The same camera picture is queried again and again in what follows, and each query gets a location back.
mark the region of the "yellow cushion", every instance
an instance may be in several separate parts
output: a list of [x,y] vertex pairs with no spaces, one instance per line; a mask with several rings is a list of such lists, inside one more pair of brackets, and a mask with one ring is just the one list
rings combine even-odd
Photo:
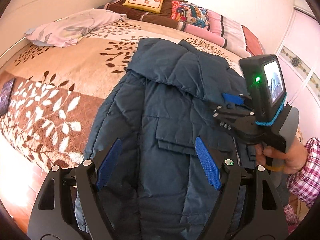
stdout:
[[164,0],[126,0],[124,6],[147,12],[160,13]]

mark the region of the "lavender pillowcase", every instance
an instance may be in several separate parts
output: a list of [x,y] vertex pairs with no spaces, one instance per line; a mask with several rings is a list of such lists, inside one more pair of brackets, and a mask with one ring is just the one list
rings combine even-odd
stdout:
[[43,24],[29,29],[25,35],[37,46],[67,47],[78,41],[95,28],[110,25],[126,19],[125,14],[118,14],[104,9],[89,9],[72,14],[59,21]]

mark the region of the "camera screen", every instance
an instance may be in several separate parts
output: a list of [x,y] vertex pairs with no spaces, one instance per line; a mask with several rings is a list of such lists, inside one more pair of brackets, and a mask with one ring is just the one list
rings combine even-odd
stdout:
[[267,76],[269,93],[271,102],[273,103],[283,91],[283,84],[277,62],[273,61],[269,64],[266,64],[264,66],[264,72]]

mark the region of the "yellow rubber band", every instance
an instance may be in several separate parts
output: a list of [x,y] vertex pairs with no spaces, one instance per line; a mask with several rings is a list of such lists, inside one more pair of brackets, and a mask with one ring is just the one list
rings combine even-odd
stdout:
[[269,171],[274,171],[274,172],[278,172],[278,171],[283,171],[284,169],[284,165],[275,167],[275,166],[268,166],[268,165],[264,165],[264,167],[269,170]]

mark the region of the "headboard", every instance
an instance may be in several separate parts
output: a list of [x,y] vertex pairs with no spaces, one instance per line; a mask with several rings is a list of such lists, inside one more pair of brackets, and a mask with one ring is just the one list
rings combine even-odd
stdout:
[[28,43],[20,40],[29,28],[108,1],[111,0],[0,0],[0,67]]

